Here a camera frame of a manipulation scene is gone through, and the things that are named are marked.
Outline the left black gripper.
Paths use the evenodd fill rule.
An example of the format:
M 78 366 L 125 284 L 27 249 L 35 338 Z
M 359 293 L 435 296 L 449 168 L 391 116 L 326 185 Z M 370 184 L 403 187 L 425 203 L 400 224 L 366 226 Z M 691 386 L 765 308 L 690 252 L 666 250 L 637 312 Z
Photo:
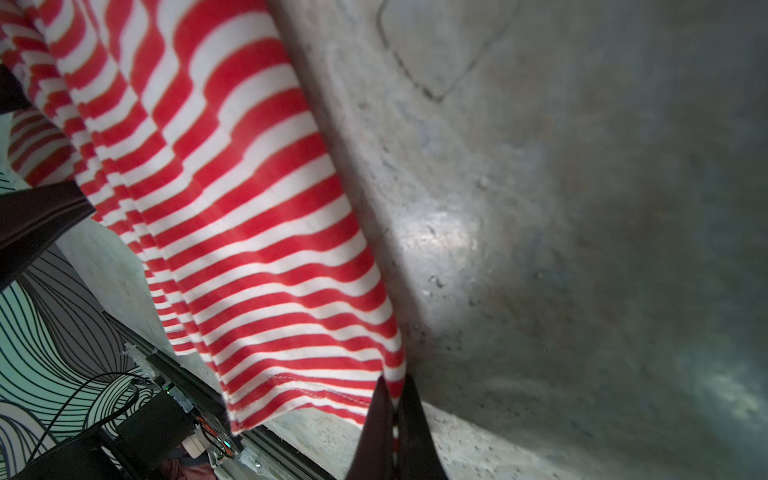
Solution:
M 95 208 L 73 181 L 1 196 L 1 287 Z

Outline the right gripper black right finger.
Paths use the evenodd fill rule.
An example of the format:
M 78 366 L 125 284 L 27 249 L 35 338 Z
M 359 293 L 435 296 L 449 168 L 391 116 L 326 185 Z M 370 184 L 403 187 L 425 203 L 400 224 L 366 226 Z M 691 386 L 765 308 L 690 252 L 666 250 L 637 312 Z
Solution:
M 434 445 L 415 380 L 407 375 L 396 410 L 398 451 L 396 478 L 448 480 Z

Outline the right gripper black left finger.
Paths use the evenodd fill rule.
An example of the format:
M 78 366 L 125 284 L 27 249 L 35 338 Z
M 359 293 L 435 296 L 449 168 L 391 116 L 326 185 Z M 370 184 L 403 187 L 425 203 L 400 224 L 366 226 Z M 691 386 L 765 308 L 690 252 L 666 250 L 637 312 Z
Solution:
M 394 470 L 394 408 L 386 381 L 376 383 L 346 480 L 388 480 Z

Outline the red white striped tank top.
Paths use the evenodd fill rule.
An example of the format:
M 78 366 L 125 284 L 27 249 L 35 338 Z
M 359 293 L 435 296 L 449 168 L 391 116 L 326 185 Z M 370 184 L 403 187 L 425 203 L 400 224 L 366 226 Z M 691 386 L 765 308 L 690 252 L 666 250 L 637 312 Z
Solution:
M 401 394 L 385 284 L 266 2 L 5 1 L 1 61 L 31 104 L 13 170 L 78 185 L 234 432 L 362 425 L 380 377 Z

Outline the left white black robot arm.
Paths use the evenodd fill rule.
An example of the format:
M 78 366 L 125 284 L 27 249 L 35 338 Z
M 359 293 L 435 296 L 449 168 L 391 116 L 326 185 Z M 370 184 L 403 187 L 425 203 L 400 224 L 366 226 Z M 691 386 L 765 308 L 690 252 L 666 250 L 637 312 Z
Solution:
M 56 247 L 91 211 L 71 182 L 1 196 L 5 479 L 157 479 L 195 428 Z

